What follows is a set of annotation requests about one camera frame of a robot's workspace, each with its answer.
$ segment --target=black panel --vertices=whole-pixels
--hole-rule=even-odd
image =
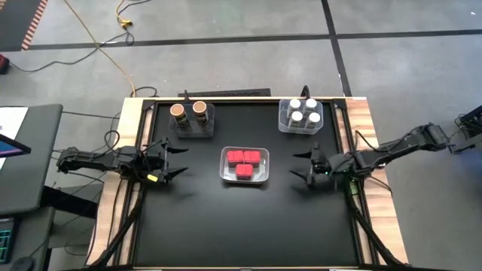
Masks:
[[[172,167],[190,169],[165,190],[145,198],[135,266],[350,266],[356,265],[352,220],[343,193],[307,190],[290,169],[307,169],[294,153],[319,141],[338,152],[330,103],[316,135],[278,130],[278,102],[215,103],[212,139],[177,139],[169,131],[169,107],[160,104],[153,141],[168,136],[189,152],[172,155]],[[219,177],[226,146],[266,148],[270,178],[262,188],[234,187]]]

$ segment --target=white bottle cap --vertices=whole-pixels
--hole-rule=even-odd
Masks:
[[[311,123],[318,123],[321,119],[322,117],[318,113],[311,113],[310,116],[308,117],[308,120]]]
[[[299,111],[295,111],[293,114],[291,114],[291,119],[294,121],[301,121],[303,120],[303,114],[301,114]]]
[[[308,99],[306,103],[307,108],[315,108],[317,105],[317,102],[315,99]]]
[[[301,102],[299,99],[292,99],[291,101],[289,101],[289,106],[291,108],[299,108],[301,106]]]

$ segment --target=red cube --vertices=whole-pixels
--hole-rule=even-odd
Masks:
[[[226,156],[229,167],[235,167],[236,165],[243,163],[243,151],[228,151]]]
[[[236,165],[236,177],[238,180],[251,180],[253,176],[253,165],[239,164]]]
[[[244,152],[244,163],[253,165],[254,167],[259,167],[260,162],[261,162],[261,153],[259,151]]]

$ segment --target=gray floor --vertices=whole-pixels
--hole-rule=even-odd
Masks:
[[[70,0],[99,41],[121,33],[113,14],[117,0]],[[329,1],[337,33],[482,29],[478,0]],[[153,0],[131,7],[137,41],[239,35],[326,34],[317,0]],[[33,44],[90,42],[61,0],[50,0]],[[453,119],[482,102],[482,35],[341,40],[354,96],[367,96],[381,142],[429,121],[455,131]],[[120,47],[107,51],[136,86],[161,96],[190,91],[269,87],[273,95],[297,95],[304,84],[317,96],[342,96],[330,41]],[[6,53],[17,65],[36,68],[54,59],[89,52],[31,50]],[[61,103],[65,110],[113,116],[128,83],[101,54],[74,66],[35,74],[12,70],[0,77],[0,105]],[[110,120],[64,114],[56,148],[103,145]],[[482,155],[467,151],[417,153],[388,165],[389,183],[410,262],[414,266],[480,269]],[[95,175],[96,172],[85,171]],[[48,184],[71,187],[88,180],[55,172]],[[76,268],[82,257],[53,254],[51,270]]]

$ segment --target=computer monitor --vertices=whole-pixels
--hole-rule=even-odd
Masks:
[[[0,135],[0,158],[30,154],[31,149],[22,143]]]

